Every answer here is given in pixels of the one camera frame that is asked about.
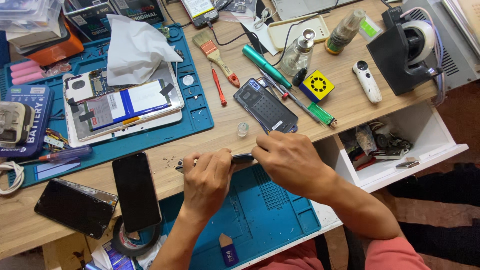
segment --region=drawer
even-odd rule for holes
[[[373,165],[355,171],[338,135],[315,142],[320,158],[340,176],[367,192],[375,191],[404,177],[428,168],[468,149],[456,144],[437,110],[427,102],[412,105],[387,115],[413,148],[401,160],[377,160]],[[415,157],[419,165],[410,169],[395,166],[405,158]]]

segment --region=plastic bag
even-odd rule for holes
[[[363,124],[358,126],[355,137],[357,137],[357,142],[363,149],[363,152],[365,152],[365,155],[377,150],[375,138],[373,137],[372,131],[368,125]]]
[[[214,0],[213,6],[219,9],[228,1]],[[228,22],[240,22],[241,19],[254,20],[256,18],[256,6],[257,0],[233,0],[218,13],[220,15],[219,20]]]

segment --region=phone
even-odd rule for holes
[[[252,162],[255,159],[252,156],[252,153],[233,155],[232,158],[233,158],[232,163],[234,163],[234,164]],[[177,167],[175,167],[175,169],[177,171],[183,173],[183,165],[177,166]]]
[[[53,178],[34,211],[76,231],[100,239],[112,219],[116,195]]]
[[[202,27],[220,17],[210,0],[180,1],[195,27]]]
[[[125,231],[137,232],[162,221],[155,185],[144,152],[112,162]]]

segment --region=red screwdriver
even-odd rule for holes
[[[227,101],[225,100],[225,96],[222,93],[222,88],[220,88],[220,83],[218,82],[218,76],[216,75],[215,69],[213,69],[212,61],[209,61],[209,62],[210,62],[210,66],[212,67],[213,80],[215,81],[216,87],[218,89],[218,94],[220,95],[222,106],[225,106],[227,104]]]

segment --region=glass bottle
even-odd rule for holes
[[[345,16],[325,41],[325,50],[331,54],[341,53],[358,33],[364,19],[365,11],[363,9],[353,10]]]
[[[295,76],[302,68],[308,68],[312,61],[315,31],[307,28],[285,50],[280,68],[288,75]]]

